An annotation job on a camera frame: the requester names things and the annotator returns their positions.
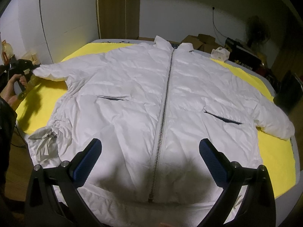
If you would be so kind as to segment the person's left hand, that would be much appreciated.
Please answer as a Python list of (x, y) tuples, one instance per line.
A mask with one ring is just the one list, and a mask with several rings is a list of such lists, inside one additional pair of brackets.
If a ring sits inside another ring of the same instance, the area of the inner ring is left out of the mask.
[(8, 81), (7, 85), (1, 91), (1, 98), (15, 111), (20, 103), (21, 100), (18, 99), (18, 95), (15, 93), (14, 84), (17, 85), (21, 84), (25, 88), (27, 87), (26, 78), (21, 74), (15, 74), (11, 77)]

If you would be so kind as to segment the black leather sleeve forearm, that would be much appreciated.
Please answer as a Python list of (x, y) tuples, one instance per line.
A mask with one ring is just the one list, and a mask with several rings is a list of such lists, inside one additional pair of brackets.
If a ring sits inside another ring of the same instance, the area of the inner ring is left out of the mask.
[(10, 105), (1, 98), (1, 205), (5, 201), (6, 172), (9, 166), (11, 140), (17, 114)]

